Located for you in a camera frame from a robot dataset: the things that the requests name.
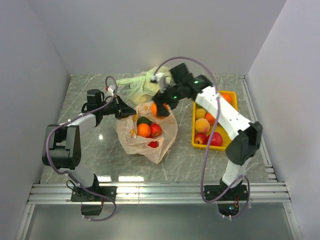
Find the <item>green fake avocado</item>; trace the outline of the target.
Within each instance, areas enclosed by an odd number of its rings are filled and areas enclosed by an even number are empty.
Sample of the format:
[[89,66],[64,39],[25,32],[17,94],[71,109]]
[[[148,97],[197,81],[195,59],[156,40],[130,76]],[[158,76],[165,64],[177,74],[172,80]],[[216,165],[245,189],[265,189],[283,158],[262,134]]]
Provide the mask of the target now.
[[150,125],[150,124],[152,124],[152,123],[153,123],[153,122],[152,122],[150,119],[148,119],[147,117],[141,116],[141,117],[137,120],[136,125],[137,125],[137,126],[140,125],[140,124]]

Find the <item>translucent orange plastic bag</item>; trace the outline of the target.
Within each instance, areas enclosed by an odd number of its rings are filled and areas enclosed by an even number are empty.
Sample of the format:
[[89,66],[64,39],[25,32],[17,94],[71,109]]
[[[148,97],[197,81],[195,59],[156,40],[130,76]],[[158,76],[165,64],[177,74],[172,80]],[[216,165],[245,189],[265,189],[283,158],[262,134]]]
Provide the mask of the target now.
[[153,101],[135,107],[136,114],[116,121],[115,130],[124,152],[142,155],[159,164],[176,140],[177,120],[167,104],[163,105],[169,116],[157,116]]

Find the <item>small red fake fruit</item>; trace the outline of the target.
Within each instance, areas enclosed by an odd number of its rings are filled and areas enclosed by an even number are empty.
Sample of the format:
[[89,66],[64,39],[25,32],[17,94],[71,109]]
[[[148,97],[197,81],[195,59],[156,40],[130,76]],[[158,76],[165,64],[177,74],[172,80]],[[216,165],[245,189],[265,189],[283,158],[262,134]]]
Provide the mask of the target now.
[[159,142],[158,141],[151,141],[148,144],[148,146],[151,147],[151,148],[157,148],[159,146]]

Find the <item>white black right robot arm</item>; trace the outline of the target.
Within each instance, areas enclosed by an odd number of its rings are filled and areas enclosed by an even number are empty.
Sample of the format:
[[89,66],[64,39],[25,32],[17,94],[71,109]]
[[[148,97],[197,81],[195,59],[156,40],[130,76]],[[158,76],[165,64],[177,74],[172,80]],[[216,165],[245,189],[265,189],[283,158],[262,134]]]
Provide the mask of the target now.
[[226,147],[227,167],[220,180],[220,195],[233,199],[238,193],[238,186],[246,174],[246,163],[260,148],[262,125],[252,122],[241,115],[219,93],[218,88],[204,75],[194,77],[184,63],[170,69],[174,85],[166,82],[166,76],[156,71],[151,82],[159,86],[152,100],[156,104],[157,116],[169,116],[169,110],[175,109],[182,99],[191,99],[203,107],[229,136],[231,142]]

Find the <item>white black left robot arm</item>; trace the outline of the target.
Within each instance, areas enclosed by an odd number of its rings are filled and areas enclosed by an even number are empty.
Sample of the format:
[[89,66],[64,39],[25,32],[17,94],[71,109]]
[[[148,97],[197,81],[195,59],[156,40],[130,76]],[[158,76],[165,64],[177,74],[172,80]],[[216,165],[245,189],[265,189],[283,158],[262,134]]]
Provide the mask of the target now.
[[97,127],[104,116],[114,115],[120,120],[137,113],[111,87],[107,89],[111,91],[107,97],[99,89],[88,90],[87,102],[76,120],[50,124],[45,133],[42,163],[60,175],[69,176],[74,183],[72,191],[86,202],[95,201],[104,193],[97,176],[81,164],[81,135]]

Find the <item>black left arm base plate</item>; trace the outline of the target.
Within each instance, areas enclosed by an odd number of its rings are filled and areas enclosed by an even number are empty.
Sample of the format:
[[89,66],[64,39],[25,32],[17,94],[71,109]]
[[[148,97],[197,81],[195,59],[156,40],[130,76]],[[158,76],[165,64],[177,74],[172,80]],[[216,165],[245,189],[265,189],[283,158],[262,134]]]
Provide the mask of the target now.
[[116,186],[99,186],[97,192],[94,193],[92,189],[84,190],[81,187],[73,187],[70,201],[71,202],[101,202],[102,196],[108,198],[104,199],[105,202],[115,201],[117,195]]

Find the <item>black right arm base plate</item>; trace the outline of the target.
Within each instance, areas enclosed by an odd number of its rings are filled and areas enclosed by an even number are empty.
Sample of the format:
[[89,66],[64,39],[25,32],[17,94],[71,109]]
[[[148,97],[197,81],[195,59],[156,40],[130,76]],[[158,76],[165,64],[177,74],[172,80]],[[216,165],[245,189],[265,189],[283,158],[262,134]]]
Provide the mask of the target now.
[[[224,190],[227,189],[226,185],[205,185],[204,197],[207,201],[212,201],[220,196]],[[249,196],[249,190],[245,184],[239,184],[236,187],[230,188],[218,201],[246,201]]]

